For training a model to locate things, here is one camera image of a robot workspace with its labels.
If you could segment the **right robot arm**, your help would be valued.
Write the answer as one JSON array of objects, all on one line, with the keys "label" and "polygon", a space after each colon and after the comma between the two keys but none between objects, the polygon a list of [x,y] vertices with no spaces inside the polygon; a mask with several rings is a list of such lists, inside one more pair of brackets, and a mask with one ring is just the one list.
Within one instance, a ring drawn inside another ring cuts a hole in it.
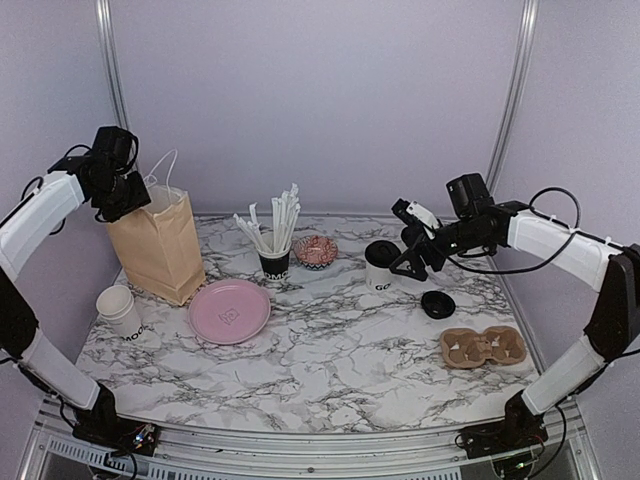
[{"label": "right robot arm", "polygon": [[[537,259],[537,264],[493,270],[500,277],[523,276],[552,268],[586,287],[594,306],[582,333],[537,380],[505,405],[495,438],[515,448],[529,437],[551,408],[587,389],[616,361],[633,355],[639,336],[639,247],[619,245],[582,228],[579,200],[561,187],[541,189],[528,201],[497,202],[481,174],[451,180],[446,190],[455,219],[442,223],[416,201],[398,199],[391,210],[404,225],[405,250],[392,273],[423,281],[445,263],[457,268],[462,255],[492,256],[499,249]],[[574,206],[572,222],[536,208],[547,192],[566,196]]]}]

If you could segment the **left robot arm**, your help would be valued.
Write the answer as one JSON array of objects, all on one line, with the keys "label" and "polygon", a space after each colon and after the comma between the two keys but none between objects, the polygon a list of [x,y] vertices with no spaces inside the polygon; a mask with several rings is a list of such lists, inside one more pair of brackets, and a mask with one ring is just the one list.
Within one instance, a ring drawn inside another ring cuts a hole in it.
[{"label": "left robot arm", "polygon": [[34,188],[1,222],[1,348],[19,368],[59,394],[106,445],[125,438],[126,423],[116,412],[113,393],[79,370],[45,335],[25,296],[22,274],[65,275],[73,261],[69,246],[55,239],[67,219],[88,205],[98,222],[113,223],[149,203],[135,167],[139,140],[118,126],[102,126],[92,145],[70,148],[41,175]]}]

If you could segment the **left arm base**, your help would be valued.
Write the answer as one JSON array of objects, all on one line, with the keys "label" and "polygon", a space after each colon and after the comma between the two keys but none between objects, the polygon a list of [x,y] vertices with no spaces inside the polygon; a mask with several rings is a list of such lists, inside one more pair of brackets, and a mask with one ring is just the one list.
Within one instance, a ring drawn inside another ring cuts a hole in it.
[{"label": "left arm base", "polygon": [[74,409],[76,424],[72,435],[125,454],[151,457],[156,450],[159,427],[154,423],[119,416],[114,394],[104,385],[98,386],[98,396],[90,410]]}]

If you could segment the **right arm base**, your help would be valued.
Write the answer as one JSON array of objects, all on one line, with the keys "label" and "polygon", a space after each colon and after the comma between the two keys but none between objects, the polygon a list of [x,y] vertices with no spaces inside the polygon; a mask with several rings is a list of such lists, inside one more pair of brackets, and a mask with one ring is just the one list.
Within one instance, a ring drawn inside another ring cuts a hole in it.
[{"label": "right arm base", "polygon": [[543,415],[534,415],[522,399],[523,391],[509,399],[504,407],[504,418],[462,428],[454,442],[469,459],[501,454],[548,440]]}]

